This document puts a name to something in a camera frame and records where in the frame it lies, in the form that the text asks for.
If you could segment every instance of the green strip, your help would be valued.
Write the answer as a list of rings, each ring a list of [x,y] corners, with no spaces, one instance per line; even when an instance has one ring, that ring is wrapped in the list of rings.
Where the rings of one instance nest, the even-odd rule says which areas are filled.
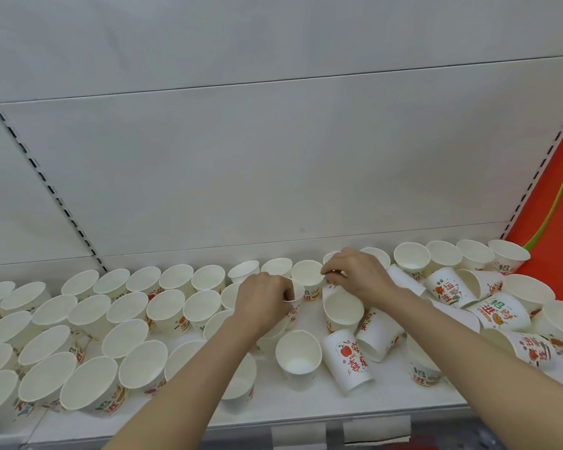
[[[527,250],[532,249],[534,247],[534,245],[536,245],[538,240],[540,240],[540,237],[542,236],[542,233],[545,231],[546,227],[548,226],[548,223],[550,222],[550,219],[552,218],[553,213],[556,210],[556,206],[559,204],[559,201],[561,200],[562,195],[563,195],[563,183],[561,183],[561,187],[559,188],[559,192],[556,194],[556,197],[555,197],[555,202],[552,203],[552,207],[550,207],[550,210],[549,210],[545,220],[542,222],[542,225],[538,229],[538,232],[536,232],[534,234],[534,236],[530,239],[530,241],[527,242],[524,245],[525,249],[527,249]]]

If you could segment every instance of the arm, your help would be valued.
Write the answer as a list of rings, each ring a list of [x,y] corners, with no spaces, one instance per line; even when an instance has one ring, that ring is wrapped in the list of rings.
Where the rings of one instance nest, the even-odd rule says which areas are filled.
[[[202,435],[252,345],[292,310],[292,281],[267,273],[242,283],[236,310],[170,382],[120,429],[105,450],[185,450]]]
[[[345,248],[325,273],[394,318],[509,449],[563,450],[563,385],[397,287],[374,256]]]

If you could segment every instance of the hand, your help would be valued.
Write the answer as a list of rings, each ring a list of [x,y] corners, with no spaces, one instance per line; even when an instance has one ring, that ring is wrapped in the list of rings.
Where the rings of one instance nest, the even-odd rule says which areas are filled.
[[[254,340],[258,340],[286,317],[294,300],[292,280],[269,273],[250,275],[240,286],[236,299],[236,316]]]
[[[342,286],[369,307],[379,307],[399,289],[375,256],[350,248],[336,253],[323,265],[321,274],[328,283]]]

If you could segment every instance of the person's right hand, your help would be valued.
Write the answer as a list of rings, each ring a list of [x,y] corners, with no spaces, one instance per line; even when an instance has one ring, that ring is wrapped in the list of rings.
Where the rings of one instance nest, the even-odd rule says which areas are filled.
[[[328,283],[342,286],[368,306],[379,307],[399,289],[375,256],[351,248],[336,253],[323,265],[321,274]]]

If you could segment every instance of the person's right arm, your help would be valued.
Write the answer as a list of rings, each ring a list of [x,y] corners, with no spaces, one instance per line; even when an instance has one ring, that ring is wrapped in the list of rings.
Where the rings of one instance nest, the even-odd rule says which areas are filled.
[[[563,450],[563,385],[395,285],[370,254],[345,248],[321,272],[394,318],[510,450]]]

